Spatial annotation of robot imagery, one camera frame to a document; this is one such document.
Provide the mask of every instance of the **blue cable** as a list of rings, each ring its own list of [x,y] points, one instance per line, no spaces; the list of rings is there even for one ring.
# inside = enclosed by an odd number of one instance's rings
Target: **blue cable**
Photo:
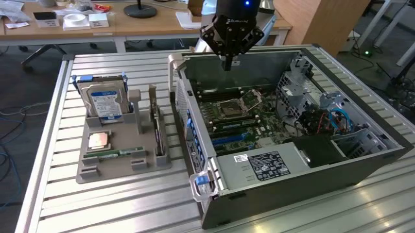
[[[19,188],[16,195],[11,198],[11,200],[3,206],[0,206],[0,211],[1,211],[4,209],[4,207],[11,202],[13,202],[19,198],[19,196],[21,195],[21,183],[20,183],[20,177],[19,177],[19,172],[17,172],[17,169],[16,169],[16,163],[15,163],[13,158],[11,156],[8,156],[8,154],[5,154],[5,153],[0,153],[0,155],[3,155],[4,157],[7,157],[11,160],[11,164],[12,164],[15,175],[16,175],[17,188]]]
[[[352,131],[351,120],[350,120],[347,112],[340,108],[331,109],[328,113],[332,113],[332,112],[340,112],[344,115],[347,123],[350,125],[350,131]],[[336,123],[334,122],[332,114],[328,114],[328,119],[330,119],[330,123],[331,123],[332,127],[335,127],[335,129],[338,130],[339,127],[338,127]]]
[[[23,122],[23,121],[19,121],[19,120],[9,120],[9,119],[5,119],[5,118],[3,118],[3,117],[0,117],[0,120],[9,121],[9,122],[17,122],[17,123],[20,123],[21,126],[23,126],[23,129],[21,129],[20,133],[19,133],[11,140],[8,140],[7,142],[0,143],[1,145],[5,145],[5,144],[9,143],[11,141],[13,141],[17,137],[21,136],[21,134],[24,133],[24,130],[25,130],[25,125],[24,125],[24,122]]]

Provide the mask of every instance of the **power supply label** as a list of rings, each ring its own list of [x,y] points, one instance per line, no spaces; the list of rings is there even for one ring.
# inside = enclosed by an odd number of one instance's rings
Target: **power supply label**
[[[290,170],[278,151],[248,157],[256,178],[266,181],[290,174]]]

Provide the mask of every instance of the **robotic arm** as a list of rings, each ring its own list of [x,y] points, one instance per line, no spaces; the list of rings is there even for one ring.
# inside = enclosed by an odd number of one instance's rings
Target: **robotic arm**
[[[234,57],[244,54],[264,36],[256,23],[258,12],[275,18],[274,11],[272,0],[218,0],[212,23],[200,28],[200,38],[220,56],[224,71],[231,70]]]

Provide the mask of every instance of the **white table leg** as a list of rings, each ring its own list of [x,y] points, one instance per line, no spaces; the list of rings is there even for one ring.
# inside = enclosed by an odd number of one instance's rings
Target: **white table leg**
[[[412,44],[408,51],[404,53],[404,55],[399,59],[396,65],[399,65],[400,67],[404,66],[408,60],[412,58],[412,56],[415,56],[415,43]]]
[[[396,24],[399,23],[402,17],[404,16],[406,12],[408,11],[411,7],[410,6],[404,6],[403,9],[399,11],[399,13],[396,14],[392,22],[390,23],[388,27],[386,28],[384,32],[382,33],[382,35],[379,36],[376,42],[375,42],[375,46],[380,47],[384,39],[388,37],[388,35],[391,34],[391,31],[394,29],[394,27],[396,26]]]
[[[372,21],[370,22],[370,25],[368,27],[366,28],[360,38],[359,38],[359,41],[358,41],[358,45],[362,46],[363,42],[366,41],[366,38],[368,37],[368,34],[371,33],[371,31],[374,30],[379,20],[380,20],[380,17],[383,16],[384,12],[387,11],[390,5],[392,3],[392,0],[386,0],[383,5],[382,5],[382,8],[378,12],[378,14],[375,15],[375,18],[372,19]]]
[[[284,44],[287,38],[288,30],[279,30],[279,34],[275,36],[274,46]]]
[[[127,52],[125,51],[125,37],[124,36],[117,36],[115,37],[115,48],[116,48],[116,52]]]

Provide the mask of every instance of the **gray 3d-printed holder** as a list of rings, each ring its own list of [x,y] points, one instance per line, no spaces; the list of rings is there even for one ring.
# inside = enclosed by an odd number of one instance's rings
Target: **gray 3d-printed holder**
[[[156,155],[156,134],[149,111],[139,110],[140,92],[128,91],[128,101],[133,103],[133,112],[121,116],[123,122],[101,124],[99,117],[87,117],[83,142],[77,162],[76,182],[88,183],[128,175],[135,175],[171,168],[167,145],[163,155]],[[160,133],[165,142],[165,126],[163,113],[160,116]],[[89,135],[108,134],[108,150],[88,150]],[[99,156],[85,157],[91,153],[113,150],[124,151],[125,156],[100,159]]]

